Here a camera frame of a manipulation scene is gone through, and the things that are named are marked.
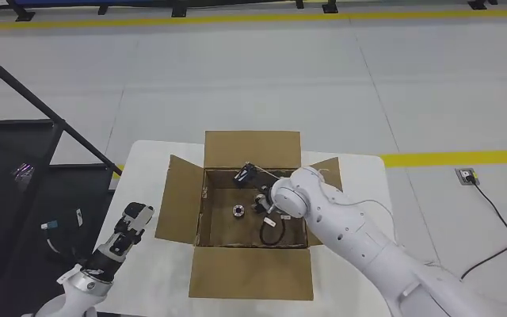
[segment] metal pole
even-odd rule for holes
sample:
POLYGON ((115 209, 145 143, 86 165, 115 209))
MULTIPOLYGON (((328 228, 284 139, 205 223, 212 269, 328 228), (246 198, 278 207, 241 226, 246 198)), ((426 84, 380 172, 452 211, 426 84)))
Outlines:
POLYGON ((41 101, 35 94, 33 94, 28 88, 23 86, 14 76, 12 76, 4 67, 0 66, 0 78, 7 83, 12 89, 16 90, 24 99, 28 100, 32 105, 39 109, 43 114, 48 116, 51 120, 57 124, 61 124, 63 130, 71 135, 76 141, 78 141, 86 150, 92 152, 93 155, 97 156, 105 165, 111 168, 115 173, 121 175, 121 170, 113 162, 105 157, 96 147, 93 146, 88 140, 74 130, 61 116, 56 114, 51 108, 49 108, 43 101, 41 101))

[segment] box flap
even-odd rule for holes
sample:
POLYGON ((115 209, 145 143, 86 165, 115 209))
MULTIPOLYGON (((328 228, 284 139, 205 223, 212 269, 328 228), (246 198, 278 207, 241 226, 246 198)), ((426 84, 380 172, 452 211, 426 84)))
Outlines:
MULTIPOLYGON (((338 161, 338 158, 330 158, 326 161, 318 162, 311 167, 315 168, 316 170, 321 170, 320 173, 322 176, 324 176, 324 179, 326 180, 326 184, 332 185, 341 191, 343 191, 343 188, 341 187, 341 177, 340 177, 340 163, 338 161)), ((308 245, 309 246, 320 246, 322 245, 322 242, 320 242, 317 237, 314 236, 313 233, 311 233, 310 229, 307 228, 307 238, 308 238, 308 245)))
POLYGON ((310 251, 196 247, 189 297, 313 300, 310 251))
POLYGON ((206 131, 204 167, 301 167, 299 132, 206 131))
POLYGON ((155 238, 194 243, 202 181, 201 167, 171 155, 155 238))

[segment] metal nut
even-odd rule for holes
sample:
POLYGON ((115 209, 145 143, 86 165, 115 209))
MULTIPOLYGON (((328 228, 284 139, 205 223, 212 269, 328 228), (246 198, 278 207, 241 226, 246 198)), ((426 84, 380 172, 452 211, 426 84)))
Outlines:
POLYGON ((243 207, 242 205, 240 204, 237 204, 235 205, 233 208, 232 208, 232 214, 234 215, 234 217, 236 218, 242 218, 244 215, 245 215, 245 207, 243 207))

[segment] table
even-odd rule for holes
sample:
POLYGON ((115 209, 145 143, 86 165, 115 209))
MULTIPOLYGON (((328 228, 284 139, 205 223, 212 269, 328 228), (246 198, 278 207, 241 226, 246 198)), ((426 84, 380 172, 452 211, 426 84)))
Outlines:
MULTIPOLYGON (((310 248, 314 283, 314 300, 311 302, 189 298, 193 246, 154 238, 170 155, 202 166, 204 145, 137 141, 132 146, 97 244, 112 234, 128 203, 136 201, 152 205, 155 214, 142 241, 132 247, 116 274, 108 298, 97 305, 98 311, 148 317, 391 316, 375 286, 325 246, 310 248)), ((340 161, 344 193, 354 201, 375 199, 391 209, 381 158, 303 151, 301 160, 303 165, 309 165, 333 157, 340 161)), ((362 207, 393 239, 393 223, 386 211, 377 204, 365 203, 362 207)))

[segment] open cardboard box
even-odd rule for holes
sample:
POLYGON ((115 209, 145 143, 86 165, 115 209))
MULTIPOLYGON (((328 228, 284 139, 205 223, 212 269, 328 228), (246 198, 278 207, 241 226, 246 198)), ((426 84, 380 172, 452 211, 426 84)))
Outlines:
MULTIPOLYGON (((303 219, 292 218, 280 243, 263 245, 264 215, 250 208, 258 192, 232 181, 247 161, 289 177, 301 166, 299 133, 206 132, 204 168, 171 155, 155 237, 195 246, 190 297, 313 300, 308 247, 321 243, 303 219), (237 204, 245 206, 241 219, 232 214, 237 204)), ((337 158, 313 167, 341 189, 337 158)), ((265 241, 280 235, 280 218, 271 218, 277 225, 265 230, 265 241)))

